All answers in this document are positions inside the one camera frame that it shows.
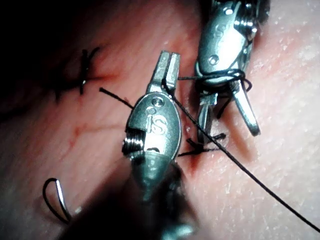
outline silver metal instrument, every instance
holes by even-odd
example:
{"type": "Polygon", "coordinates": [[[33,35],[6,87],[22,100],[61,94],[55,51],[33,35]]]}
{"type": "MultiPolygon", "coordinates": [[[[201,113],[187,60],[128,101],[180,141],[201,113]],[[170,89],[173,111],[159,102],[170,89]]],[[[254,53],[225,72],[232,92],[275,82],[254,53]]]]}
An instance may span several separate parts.
{"type": "MultiPolygon", "coordinates": [[[[269,16],[270,1],[212,1],[210,20],[204,27],[195,63],[195,74],[199,77],[213,75],[217,71],[245,71],[259,26],[269,16]]],[[[198,121],[209,133],[213,108],[221,93],[232,95],[247,127],[253,136],[260,129],[249,103],[244,82],[231,80],[232,76],[221,76],[201,81],[198,121]]],[[[208,139],[198,132],[198,141],[206,144],[208,139]]]]}
{"type": "Polygon", "coordinates": [[[181,144],[181,120],[166,85],[174,95],[180,55],[162,51],[146,94],[135,104],[126,124],[122,152],[131,161],[139,220],[152,239],[178,240],[194,228],[179,221],[181,172],[175,162],[181,144]]]}

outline skin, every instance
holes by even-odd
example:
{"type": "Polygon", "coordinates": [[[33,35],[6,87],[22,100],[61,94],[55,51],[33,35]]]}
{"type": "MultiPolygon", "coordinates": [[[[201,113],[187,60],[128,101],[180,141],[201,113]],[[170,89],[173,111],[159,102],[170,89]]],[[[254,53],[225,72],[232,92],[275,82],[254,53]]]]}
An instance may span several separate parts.
{"type": "MultiPolygon", "coordinates": [[[[317,0],[272,1],[247,70],[253,83],[248,96],[261,135],[250,135],[234,102],[211,131],[226,133],[224,146],[316,226],[320,226],[319,10],[317,0]]],[[[7,110],[5,102],[18,106],[27,102],[29,107],[0,123],[1,239],[51,240],[66,228],[42,198],[43,183],[50,177],[60,180],[73,216],[103,190],[122,186],[127,175],[118,173],[123,170],[121,146],[130,109],[99,93],[99,87],[134,105],[146,91],[161,50],[181,54],[180,76],[194,73],[202,29],[197,1],[98,2],[78,13],[63,44],[39,56],[38,72],[19,81],[30,87],[14,89],[15,94],[2,101],[1,111],[7,110]],[[49,77],[50,70],[69,58],[63,76],[67,81],[77,79],[82,49],[90,52],[95,47],[100,51],[92,59],[88,73],[92,80],[84,95],[73,88],[57,103],[54,91],[42,87],[57,81],[49,77]],[[28,100],[19,98],[21,93],[28,100]]],[[[199,98],[192,81],[179,82],[175,95],[195,116],[199,98]]],[[[196,134],[183,114],[181,120],[183,153],[191,150],[186,139],[196,140],[196,134]]],[[[194,239],[319,239],[315,230],[222,152],[177,161],[198,219],[194,239]]],[[[54,202],[53,185],[48,195],[54,202]]]]}

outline metal jaw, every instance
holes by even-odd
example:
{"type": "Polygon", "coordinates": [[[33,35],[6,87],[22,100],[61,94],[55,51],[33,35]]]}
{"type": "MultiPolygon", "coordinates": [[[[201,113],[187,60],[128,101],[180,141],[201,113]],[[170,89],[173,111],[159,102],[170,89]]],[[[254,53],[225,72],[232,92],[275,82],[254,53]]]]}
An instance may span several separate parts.
{"type": "Polygon", "coordinates": [[[146,93],[128,118],[122,147],[123,154],[131,160],[143,226],[151,235],[156,234],[156,239],[178,240],[194,231],[176,218],[181,211],[176,204],[176,188],[181,179],[175,177],[177,171],[173,169],[177,169],[175,158],[182,129],[178,110],[162,87],[166,84],[170,94],[175,93],[179,66],[179,54],[161,52],[146,93]],[[177,215],[168,209],[174,209],[177,215]]]}
{"type": "Polygon", "coordinates": [[[136,157],[138,161],[130,157],[132,171],[137,176],[137,184],[149,197],[165,177],[181,143],[177,107],[162,87],[165,83],[171,94],[175,93],[179,65],[179,54],[161,52],[146,94],[135,104],[126,124],[122,152],[126,156],[137,156],[137,152],[142,152],[136,157]]]}
{"type": "MultiPolygon", "coordinates": [[[[198,59],[195,64],[197,76],[210,75],[215,71],[240,69],[245,71],[250,60],[253,39],[259,27],[256,13],[258,7],[241,1],[212,1],[211,19],[204,27],[198,49],[198,59]]],[[[217,92],[208,95],[200,94],[200,108],[198,120],[208,132],[211,130],[213,108],[218,103],[218,90],[226,87],[253,136],[260,134],[260,129],[248,101],[246,90],[241,80],[231,81],[232,77],[207,79],[202,84],[217,92]]],[[[199,142],[205,144],[208,139],[198,133],[199,142]]]]}

